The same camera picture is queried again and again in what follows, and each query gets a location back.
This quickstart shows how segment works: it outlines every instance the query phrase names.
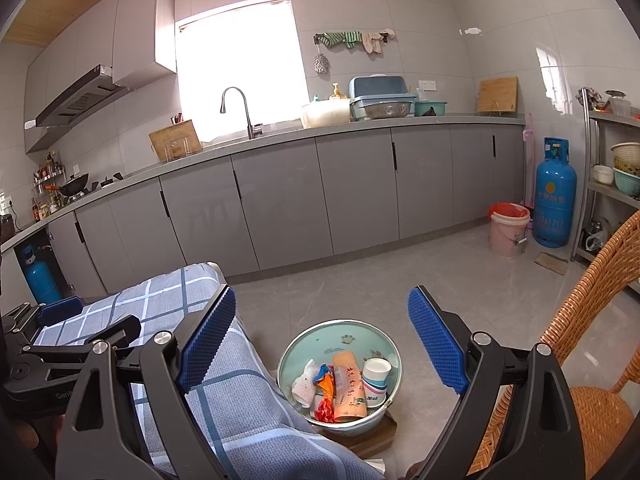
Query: gray tile floor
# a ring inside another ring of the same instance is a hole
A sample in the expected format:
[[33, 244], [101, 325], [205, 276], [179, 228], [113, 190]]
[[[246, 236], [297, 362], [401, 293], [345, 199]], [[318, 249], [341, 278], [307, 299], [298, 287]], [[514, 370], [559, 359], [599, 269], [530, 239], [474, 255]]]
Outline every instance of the gray tile floor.
[[[424, 285], [444, 310], [459, 314], [472, 331], [484, 330], [504, 346], [530, 348], [574, 287], [584, 266], [570, 264], [559, 276], [533, 262], [548, 251], [531, 240], [515, 260], [488, 249], [488, 226], [388, 253], [321, 269], [241, 283], [238, 311], [268, 369], [288, 343], [322, 321], [369, 322], [396, 343], [404, 381], [390, 411], [398, 422], [385, 451], [389, 479], [427, 455], [457, 401], [443, 384], [406, 313], [406, 297]], [[566, 255], [566, 250], [559, 251]], [[610, 388], [640, 343], [640, 298], [618, 294], [603, 310], [564, 364], [570, 386]], [[640, 388], [623, 397], [637, 413]]]

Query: silver screw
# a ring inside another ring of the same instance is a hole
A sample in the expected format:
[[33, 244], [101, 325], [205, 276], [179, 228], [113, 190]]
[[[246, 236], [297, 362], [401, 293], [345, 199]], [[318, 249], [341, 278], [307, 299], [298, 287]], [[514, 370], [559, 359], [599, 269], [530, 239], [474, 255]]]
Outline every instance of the silver screw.
[[107, 345], [107, 343], [105, 343], [104, 341], [98, 341], [94, 345], [94, 354], [101, 354], [105, 352], [107, 348], [109, 348], [109, 345]]
[[480, 346], [487, 346], [491, 342], [491, 337], [484, 332], [478, 332], [474, 336], [474, 341], [478, 343]]
[[154, 341], [159, 345], [167, 344], [171, 340], [171, 332], [158, 332], [154, 336]]
[[540, 343], [538, 346], [536, 346], [536, 350], [539, 354], [551, 355], [551, 346], [546, 343]]

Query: blue plaid tablecloth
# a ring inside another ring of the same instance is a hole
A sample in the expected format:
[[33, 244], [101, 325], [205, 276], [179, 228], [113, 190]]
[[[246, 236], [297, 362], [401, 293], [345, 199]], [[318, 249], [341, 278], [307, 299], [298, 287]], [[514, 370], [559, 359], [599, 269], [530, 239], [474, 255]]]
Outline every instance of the blue plaid tablecloth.
[[[175, 329], [185, 313], [203, 308], [221, 282], [222, 275], [207, 264], [156, 276], [44, 328], [36, 344], [82, 344], [127, 314], [137, 316], [142, 324], [133, 345], [143, 344], [159, 330]], [[144, 386], [134, 384], [133, 393], [154, 464], [173, 472]], [[383, 479], [351, 451], [314, 432], [282, 395], [237, 318], [202, 384], [186, 399], [211, 449], [234, 480]]]

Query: stack of paper cups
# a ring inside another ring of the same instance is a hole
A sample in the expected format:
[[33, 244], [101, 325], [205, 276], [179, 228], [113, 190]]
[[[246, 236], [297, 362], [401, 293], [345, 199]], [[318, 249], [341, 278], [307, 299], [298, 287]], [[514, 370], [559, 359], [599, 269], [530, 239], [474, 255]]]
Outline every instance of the stack of paper cups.
[[386, 380], [391, 364], [386, 359], [367, 359], [362, 369], [364, 393], [368, 408], [376, 408], [386, 400]]

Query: green striped towel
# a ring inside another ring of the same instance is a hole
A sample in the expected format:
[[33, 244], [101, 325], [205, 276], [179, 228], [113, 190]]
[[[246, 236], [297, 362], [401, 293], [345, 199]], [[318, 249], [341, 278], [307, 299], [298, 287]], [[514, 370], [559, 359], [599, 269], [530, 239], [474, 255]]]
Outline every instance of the green striped towel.
[[343, 42], [347, 45], [347, 48], [353, 48], [358, 43], [362, 43], [362, 33], [359, 30], [324, 32], [318, 38], [318, 41], [328, 48]]

